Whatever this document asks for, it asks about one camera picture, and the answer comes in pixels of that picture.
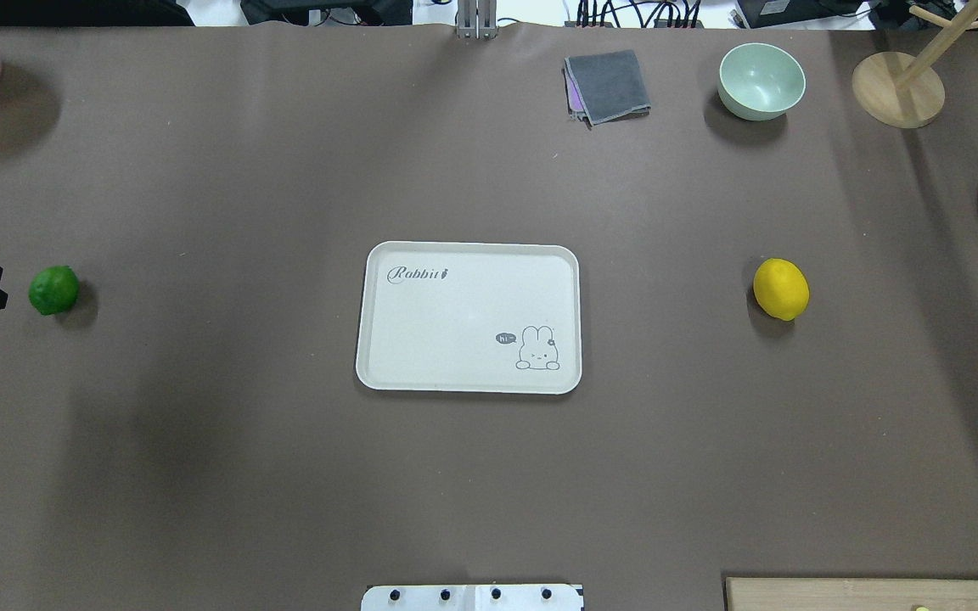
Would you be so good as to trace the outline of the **mint green bowl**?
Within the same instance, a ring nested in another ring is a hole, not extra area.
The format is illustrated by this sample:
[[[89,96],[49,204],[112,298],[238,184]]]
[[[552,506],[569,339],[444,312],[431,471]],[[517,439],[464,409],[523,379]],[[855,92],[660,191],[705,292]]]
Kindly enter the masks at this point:
[[[807,78],[800,63],[767,43],[738,45],[718,66],[717,94],[723,107],[746,121],[770,121],[804,97]]]

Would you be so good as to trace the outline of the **wooden mug tree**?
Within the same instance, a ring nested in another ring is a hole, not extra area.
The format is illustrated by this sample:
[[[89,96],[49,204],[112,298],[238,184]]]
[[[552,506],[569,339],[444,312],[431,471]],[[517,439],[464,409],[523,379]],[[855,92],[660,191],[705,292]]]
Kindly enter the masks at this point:
[[[940,27],[935,38],[914,57],[904,52],[877,52],[855,66],[855,99],[876,120],[901,129],[931,123],[946,101],[946,89],[932,65],[969,30],[978,30],[978,1],[968,1],[953,19],[912,5],[913,16]]]

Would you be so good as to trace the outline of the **cream rabbit tray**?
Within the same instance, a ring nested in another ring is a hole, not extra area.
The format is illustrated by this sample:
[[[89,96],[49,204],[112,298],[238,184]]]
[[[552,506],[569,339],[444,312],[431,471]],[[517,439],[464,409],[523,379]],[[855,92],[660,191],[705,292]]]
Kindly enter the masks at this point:
[[[377,244],[356,372],[372,390],[571,392],[582,379],[577,256],[540,244]]]

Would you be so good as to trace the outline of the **wooden cutting board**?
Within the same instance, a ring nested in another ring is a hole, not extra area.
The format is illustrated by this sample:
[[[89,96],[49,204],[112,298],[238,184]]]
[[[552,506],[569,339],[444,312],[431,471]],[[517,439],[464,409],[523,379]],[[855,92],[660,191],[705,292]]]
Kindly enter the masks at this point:
[[[978,610],[978,580],[725,580],[729,610]]]

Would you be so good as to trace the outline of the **aluminium frame post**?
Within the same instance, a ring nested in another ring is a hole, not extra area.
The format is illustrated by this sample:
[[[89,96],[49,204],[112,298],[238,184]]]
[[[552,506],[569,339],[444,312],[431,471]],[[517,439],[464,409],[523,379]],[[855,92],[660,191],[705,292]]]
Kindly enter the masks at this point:
[[[459,39],[490,40],[497,37],[496,0],[458,0],[457,36]]]

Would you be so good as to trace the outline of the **green lime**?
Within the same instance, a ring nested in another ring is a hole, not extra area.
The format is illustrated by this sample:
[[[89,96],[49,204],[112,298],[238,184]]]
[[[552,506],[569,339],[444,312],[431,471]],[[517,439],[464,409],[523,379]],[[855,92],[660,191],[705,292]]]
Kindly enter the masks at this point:
[[[28,298],[42,316],[66,313],[77,302],[79,279],[70,266],[43,268],[30,283]]]

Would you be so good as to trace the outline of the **grey folded cloth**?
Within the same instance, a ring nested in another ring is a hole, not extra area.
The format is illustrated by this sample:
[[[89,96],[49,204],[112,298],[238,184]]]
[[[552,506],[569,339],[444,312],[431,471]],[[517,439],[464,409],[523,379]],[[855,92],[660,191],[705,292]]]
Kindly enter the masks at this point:
[[[563,74],[568,112],[590,126],[647,115],[651,109],[638,57],[631,49],[567,57]]]

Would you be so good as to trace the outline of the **yellow lemon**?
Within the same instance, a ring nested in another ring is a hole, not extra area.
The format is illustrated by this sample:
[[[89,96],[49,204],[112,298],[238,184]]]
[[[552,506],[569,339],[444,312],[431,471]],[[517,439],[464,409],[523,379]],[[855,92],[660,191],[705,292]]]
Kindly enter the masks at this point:
[[[810,303],[810,285],[792,261],[769,258],[756,269],[752,289],[757,304],[770,316],[790,322]]]

